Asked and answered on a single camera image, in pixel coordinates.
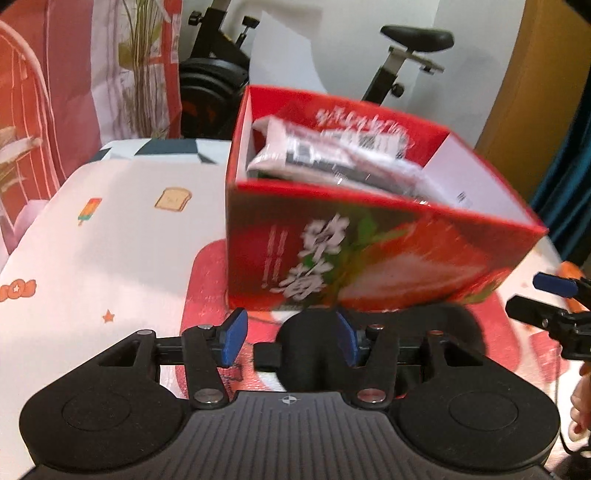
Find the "person's hand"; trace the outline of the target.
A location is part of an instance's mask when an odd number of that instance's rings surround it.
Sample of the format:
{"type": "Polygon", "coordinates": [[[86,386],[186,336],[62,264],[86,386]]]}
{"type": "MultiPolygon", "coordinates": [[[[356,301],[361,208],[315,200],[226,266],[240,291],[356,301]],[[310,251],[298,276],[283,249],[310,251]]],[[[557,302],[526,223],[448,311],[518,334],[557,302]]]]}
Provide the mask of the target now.
{"type": "Polygon", "coordinates": [[[572,408],[570,416],[572,427],[569,436],[576,438],[590,429],[590,377],[583,376],[571,396],[572,408]]]}

